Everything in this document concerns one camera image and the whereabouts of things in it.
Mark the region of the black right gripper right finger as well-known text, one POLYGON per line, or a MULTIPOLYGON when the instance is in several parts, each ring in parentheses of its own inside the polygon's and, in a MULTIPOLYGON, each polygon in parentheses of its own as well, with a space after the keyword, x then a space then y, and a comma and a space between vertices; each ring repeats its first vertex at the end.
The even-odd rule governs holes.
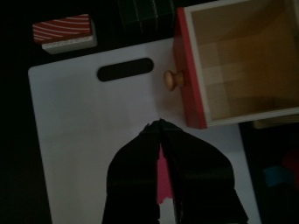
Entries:
POLYGON ((176 224, 248 224, 228 158, 165 120, 160 133, 176 224))

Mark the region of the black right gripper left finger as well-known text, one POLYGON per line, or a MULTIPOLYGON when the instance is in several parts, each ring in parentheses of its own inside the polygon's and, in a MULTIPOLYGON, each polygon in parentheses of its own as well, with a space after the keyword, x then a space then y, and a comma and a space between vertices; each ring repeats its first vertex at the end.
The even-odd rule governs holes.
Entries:
POLYGON ((158 150, 158 122, 152 122, 120 148, 109 163, 101 224, 158 224, 158 150))

